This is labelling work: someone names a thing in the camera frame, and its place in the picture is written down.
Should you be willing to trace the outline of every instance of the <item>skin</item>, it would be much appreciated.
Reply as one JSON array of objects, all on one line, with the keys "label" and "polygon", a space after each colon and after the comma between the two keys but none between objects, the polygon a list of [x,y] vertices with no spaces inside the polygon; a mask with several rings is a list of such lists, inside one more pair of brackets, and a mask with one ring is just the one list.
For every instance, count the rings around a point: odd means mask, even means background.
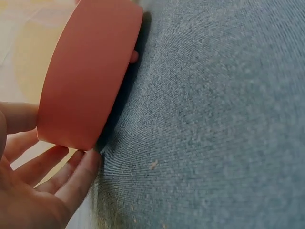
[{"label": "skin", "polygon": [[65,228],[101,164],[99,153],[76,151],[57,174],[36,187],[69,151],[55,146],[12,170],[11,163],[38,142],[37,110],[31,104],[0,102],[0,228]]}]

